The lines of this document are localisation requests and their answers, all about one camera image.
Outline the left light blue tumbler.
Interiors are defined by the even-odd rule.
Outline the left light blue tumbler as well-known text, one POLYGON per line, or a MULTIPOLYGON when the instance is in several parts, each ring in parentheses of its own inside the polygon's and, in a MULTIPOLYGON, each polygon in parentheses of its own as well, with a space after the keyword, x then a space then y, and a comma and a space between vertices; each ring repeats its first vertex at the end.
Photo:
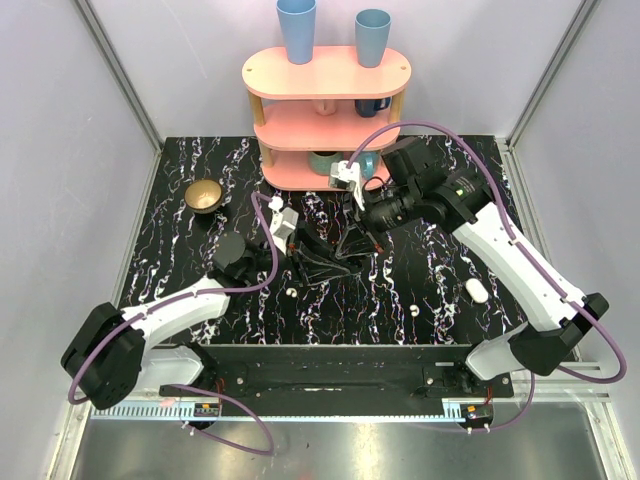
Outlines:
POLYGON ((315 36, 315 0, 278 0, 279 24, 288 60, 303 65, 312 60, 315 36))

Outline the white oval case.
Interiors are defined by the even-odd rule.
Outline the white oval case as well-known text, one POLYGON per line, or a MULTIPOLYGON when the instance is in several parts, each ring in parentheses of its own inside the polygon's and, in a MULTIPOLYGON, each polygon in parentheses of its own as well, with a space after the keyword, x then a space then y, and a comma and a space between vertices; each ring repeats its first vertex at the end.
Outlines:
POLYGON ((476 278, 468 279, 465 282, 464 286, 470 298, 475 303, 484 304, 488 301, 489 293, 478 279, 476 278))

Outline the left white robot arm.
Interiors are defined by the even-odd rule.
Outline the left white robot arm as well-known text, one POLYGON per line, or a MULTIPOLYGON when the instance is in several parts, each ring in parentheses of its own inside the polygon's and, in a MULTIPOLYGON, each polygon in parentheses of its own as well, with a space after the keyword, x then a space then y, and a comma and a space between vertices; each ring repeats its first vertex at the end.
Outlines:
POLYGON ((358 264, 337 253, 305 223, 269 230, 262 245, 231 231, 213 254, 213 267, 194 284, 159 300, 119 309, 94 307, 61 357, 71 377, 68 400, 113 407, 148 385, 153 349, 205 320, 224 316, 236 296, 258 292, 289 270, 305 286, 349 276, 358 264))

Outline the pink three-tier wooden shelf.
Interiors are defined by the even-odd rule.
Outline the pink three-tier wooden shelf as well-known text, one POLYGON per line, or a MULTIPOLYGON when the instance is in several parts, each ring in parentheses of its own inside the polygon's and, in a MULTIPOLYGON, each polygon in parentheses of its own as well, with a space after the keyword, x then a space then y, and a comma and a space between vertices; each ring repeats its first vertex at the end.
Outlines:
POLYGON ((391 48, 375 68, 361 66, 353 46, 317 46, 303 65, 291 63, 282 47, 252 55, 242 79, 265 180, 285 191, 326 191, 327 178, 309 168, 310 152, 380 151, 394 143, 400 130, 385 127, 400 119, 411 73, 409 60, 391 48), (355 100, 386 97, 390 106, 375 117, 355 111, 355 100), (336 112, 318 115, 312 104, 318 99, 335 100, 336 112))

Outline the pink mug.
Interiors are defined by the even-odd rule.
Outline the pink mug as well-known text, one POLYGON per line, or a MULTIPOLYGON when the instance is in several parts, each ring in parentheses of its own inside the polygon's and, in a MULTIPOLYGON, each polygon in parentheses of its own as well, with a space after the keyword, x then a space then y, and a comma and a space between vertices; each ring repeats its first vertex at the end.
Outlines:
POLYGON ((318 99, 312 101, 314 111, 321 116, 333 115, 337 110, 336 101, 333 99, 318 99))

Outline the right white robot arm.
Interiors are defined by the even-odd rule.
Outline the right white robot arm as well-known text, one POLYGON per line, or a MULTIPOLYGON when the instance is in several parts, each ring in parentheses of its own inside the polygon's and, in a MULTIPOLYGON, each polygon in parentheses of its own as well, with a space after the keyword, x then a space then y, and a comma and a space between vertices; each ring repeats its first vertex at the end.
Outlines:
POLYGON ((421 219, 439 226, 475 253, 526 315, 524 325, 475 346, 454 371, 454 384, 476 396, 510 370, 548 376, 598 325, 609 303, 565 280, 512 223, 487 176, 474 169, 449 172, 427 145, 405 138, 382 153, 392 180, 378 197, 365 194, 357 163, 332 165, 329 184, 350 192, 354 235, 365 252, 379 249, 387 232, 421 219))

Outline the right light blue tumbler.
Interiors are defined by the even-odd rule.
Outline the right light blue tumbler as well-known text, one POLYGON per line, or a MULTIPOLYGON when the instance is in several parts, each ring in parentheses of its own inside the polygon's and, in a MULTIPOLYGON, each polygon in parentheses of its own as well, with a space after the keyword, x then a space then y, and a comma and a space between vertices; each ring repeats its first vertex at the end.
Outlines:
POLYGON ((365 68, 377 67, 384 56, 391 16, 381 9, 366 9, 355 17, 355 46, 358 62, 365 68))

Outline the green ceramic mug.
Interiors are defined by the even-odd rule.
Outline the green ceramic mug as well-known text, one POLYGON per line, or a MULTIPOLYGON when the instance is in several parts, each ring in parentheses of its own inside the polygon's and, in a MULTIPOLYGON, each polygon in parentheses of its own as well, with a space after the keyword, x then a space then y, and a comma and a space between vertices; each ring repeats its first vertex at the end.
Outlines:
POLYGON ((340 151, 312 151, 308 154, 308 165, 311 171, 317 175, 328 177, 334 163, 344 159, 340 151))

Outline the light blue tumbler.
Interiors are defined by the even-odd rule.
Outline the light blue tumbler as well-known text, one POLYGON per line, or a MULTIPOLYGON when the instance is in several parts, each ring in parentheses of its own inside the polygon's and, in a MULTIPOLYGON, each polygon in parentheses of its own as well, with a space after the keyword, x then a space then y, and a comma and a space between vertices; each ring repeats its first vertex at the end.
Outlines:
POLYGON ((365 68, 377 67, 384 56, 391 16, 381 9, 366 9, 355 17, 355 46, 358 62, 365 68))
POLYGON ((315 36, 315 0, 278 0, 279 24, 288 60, 303 65, 312 60, 315 36))

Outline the black mounting base plate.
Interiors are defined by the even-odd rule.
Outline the black mounting base plate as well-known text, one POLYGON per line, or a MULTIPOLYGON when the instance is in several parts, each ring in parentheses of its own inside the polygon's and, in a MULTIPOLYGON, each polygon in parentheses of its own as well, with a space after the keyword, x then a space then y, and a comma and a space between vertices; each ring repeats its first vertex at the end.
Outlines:
POLYGON ((511 377, 476 379, 468 345, 190 346, 204 369, 189 384, 236 398, 263 392, 396 391, 427 398, 508 399, 511 377))

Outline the light blue ceramic mug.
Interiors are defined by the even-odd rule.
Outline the light blue ceramic mug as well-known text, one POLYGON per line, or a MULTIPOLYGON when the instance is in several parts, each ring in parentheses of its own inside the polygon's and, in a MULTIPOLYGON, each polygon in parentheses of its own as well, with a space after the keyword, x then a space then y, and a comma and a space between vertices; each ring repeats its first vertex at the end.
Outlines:
POLYGON ((377 151, 364 151, 357 157, 361 177, 364 180, 370 180, 375 176, 379 159, 380 155, 377 151))

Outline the dark blue mug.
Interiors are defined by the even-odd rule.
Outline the dark blue mug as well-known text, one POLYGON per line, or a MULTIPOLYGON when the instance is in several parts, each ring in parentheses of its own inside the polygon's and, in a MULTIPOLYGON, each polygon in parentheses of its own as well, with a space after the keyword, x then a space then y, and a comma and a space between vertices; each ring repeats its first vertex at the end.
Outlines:
POLYGON ((391 104, 392 98, 386 97, 382 99, 358 99, 354 101, 356 113, 362 118, 372 118, 378 112, 385 110, 391 104))

